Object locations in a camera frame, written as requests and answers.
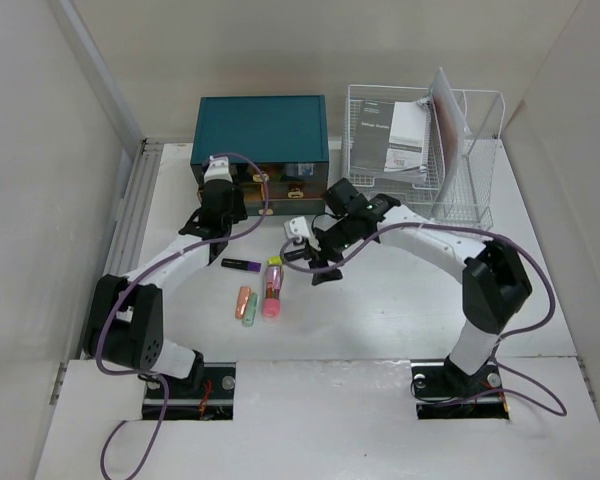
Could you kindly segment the pink glue stick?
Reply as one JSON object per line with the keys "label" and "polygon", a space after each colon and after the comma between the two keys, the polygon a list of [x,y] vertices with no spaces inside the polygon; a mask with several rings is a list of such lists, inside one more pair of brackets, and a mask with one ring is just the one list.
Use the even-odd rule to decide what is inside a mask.
{"label": "pink glue stick", "polygon": [[264,275],[264,299],[262,315],[268,319],[277,318],[281,311],[280,293],[283,283],[283,268],[279,264],[267,266]]}

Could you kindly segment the black purple marker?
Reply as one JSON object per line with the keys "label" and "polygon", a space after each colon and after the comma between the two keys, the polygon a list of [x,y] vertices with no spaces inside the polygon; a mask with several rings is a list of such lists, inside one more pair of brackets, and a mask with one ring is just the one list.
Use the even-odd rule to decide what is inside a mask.
{"label": "black purple marker", "polygon": [[233,258],[222,259],[221,266],[232,270],[246,271],[251,273],[259,273],[262,268],[262,264],[259,262]]}

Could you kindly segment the orange highlighter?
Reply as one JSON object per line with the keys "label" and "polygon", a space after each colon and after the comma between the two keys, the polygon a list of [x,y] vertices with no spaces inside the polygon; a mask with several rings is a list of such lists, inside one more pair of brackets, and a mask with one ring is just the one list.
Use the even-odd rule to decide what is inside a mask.
{"label": "orange highlighter", "polygon": [[237,301],[236,301],[236,308],[235,308],[235,318],[236,319],[239,319],[239,320],[243,319],[251,293],[252,293],[251,288],[248,286],[242,286],[239,289],[239,292],[237,295]]}

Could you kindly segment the green highlighter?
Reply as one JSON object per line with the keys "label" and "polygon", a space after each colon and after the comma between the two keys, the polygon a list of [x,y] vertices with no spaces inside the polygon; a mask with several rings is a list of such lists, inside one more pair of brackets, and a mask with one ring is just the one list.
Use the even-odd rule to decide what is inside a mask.
{"label": "green highlighter", "polygon": [[246,327],[251,327],[254,324],[255,316],[257,313],[258,306],[258,295],[252,292],[248,298],[245,306],[245,311],[241,320],[241,323]]}

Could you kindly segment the grey setup guide booklet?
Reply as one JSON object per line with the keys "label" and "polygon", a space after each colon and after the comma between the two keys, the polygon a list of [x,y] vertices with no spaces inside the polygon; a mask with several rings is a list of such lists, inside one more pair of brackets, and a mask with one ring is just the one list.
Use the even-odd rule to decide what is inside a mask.
{"label": "grey setup guide booklet", "polygon": [[358,103],[350,172],[411,184],[427,177],[431,134],[428,98],[412,102]]}

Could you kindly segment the clear mesh zip pouch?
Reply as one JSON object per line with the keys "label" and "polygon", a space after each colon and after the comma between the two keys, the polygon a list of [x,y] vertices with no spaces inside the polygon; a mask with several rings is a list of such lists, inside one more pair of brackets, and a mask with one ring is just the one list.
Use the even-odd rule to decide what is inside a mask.
{"label": "clear mesh zip pouch", "polygon": [[465,113],[460,107],[442,67],[434,75],[429,88],[442,150],[444,179],[436,197],[443,203],[450,192],[463,155],[464,142],[470,133]]}

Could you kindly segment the blue cleaning gel jar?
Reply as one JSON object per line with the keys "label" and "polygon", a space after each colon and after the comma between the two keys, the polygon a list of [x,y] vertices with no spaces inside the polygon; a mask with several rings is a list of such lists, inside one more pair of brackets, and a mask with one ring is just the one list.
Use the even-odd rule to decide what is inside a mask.
{"label": "blue cleaning gel jar", "polygon": [[314,175],[313,163],[298,163],[296,165],[296,174],[299,177],[310,177]]}

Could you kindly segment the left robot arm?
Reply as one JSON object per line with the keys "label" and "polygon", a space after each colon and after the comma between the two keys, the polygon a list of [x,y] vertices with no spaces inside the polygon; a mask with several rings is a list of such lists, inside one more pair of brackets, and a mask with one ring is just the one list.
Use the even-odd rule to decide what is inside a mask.
{"label": "left robot arm", "polygon": [[232,226],[246,218],[237,184],[227,176],[206,180],[200,207],[167,248],[124,276],[107,274],[97,282],[83,340],[85,353],[96,356],[106,320],[113,314],[101,352],[104,361],[162,374],[181,396],[197,394],[204,382],[203,354],[164,337],[164,304],[187,278],[219,256]]}

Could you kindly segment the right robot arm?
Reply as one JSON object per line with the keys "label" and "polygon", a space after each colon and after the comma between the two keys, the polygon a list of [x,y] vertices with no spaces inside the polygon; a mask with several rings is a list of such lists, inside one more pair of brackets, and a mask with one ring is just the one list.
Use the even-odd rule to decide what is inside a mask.
{"label": "right robot arm", "polygon": [[476,240],[448,233],[386,194],[370,199],[347,179],[330,187],[322,198],[337,222],[316,229],[309,266],[318,285],[342,278],[329,264],[361,240],[404,250],[440,268],[462,286],[465,324],[444,360],[441,375],[444,397],[468,396],[478,384],[504,327],[532,293],[531,282],[516,249],[501,240]]}

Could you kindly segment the black yellow highlighter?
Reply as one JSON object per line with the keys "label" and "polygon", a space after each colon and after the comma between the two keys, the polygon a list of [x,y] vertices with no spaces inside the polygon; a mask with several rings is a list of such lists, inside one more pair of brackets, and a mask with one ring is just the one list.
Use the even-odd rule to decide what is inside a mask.
{"label": "black yellow highlighter", "polygon": [[268,259],[267,264],[270,266],[278,265],[282,266],[284,264],[288,264],[291,262],[296,262],[299,260],[308,260],[310,258],[310,254],[305,250],[297,249],[292,250],[290,252],[286,252],[283,255],[272,256]]}

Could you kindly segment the teal drawer organizer box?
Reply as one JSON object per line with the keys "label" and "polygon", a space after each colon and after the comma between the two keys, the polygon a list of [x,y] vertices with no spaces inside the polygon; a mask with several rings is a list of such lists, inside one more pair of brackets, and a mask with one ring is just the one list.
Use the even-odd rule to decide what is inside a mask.
{"label": "teal drawer organizer box", "polygon": [[[190,168],[203,182],[210,156],[230,155],[230,171],[247,212],[317,215],[329,176],[326,100],[322,95],[204,97],[200,100]],[[314,175],[299,177],[298,163]]]}

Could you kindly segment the aluminium frame rail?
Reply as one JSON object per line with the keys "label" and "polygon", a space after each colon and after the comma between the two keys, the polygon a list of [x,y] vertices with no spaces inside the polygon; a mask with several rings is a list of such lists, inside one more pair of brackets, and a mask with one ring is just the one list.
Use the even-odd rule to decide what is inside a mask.
{"label": "aluminium frame rail", "polygon": [[97,280],[103,274],[120,274],[138,264],[163,146],[160,141],[145,138],[131,155],[124,153],[121,157],[95,272],[89,278],[85,305],[78,310],[76,323],[69,330],[66,358],[59,363],[49,399],[51,406],[59,400],[69,362],[82,356],[82,341]]}

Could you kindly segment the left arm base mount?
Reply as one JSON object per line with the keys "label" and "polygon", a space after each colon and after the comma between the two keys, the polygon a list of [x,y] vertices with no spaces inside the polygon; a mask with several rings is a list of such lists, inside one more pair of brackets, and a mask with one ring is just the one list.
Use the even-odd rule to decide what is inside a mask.
{"label": "left arm base mount", "polygon": [[165,421],[230,421],[234,413],[235,363],[207,363],[199,387],[166,378]]}

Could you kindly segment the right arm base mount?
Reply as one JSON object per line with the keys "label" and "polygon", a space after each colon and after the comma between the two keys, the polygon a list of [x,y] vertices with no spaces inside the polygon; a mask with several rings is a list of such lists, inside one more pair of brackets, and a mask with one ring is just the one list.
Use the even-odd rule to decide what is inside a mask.
{"label": "right arm base mount", "polygon": [[498,368],[487,362],[473,376],[446,360],[411,363],[410,392],[419,420],[508,420]]}

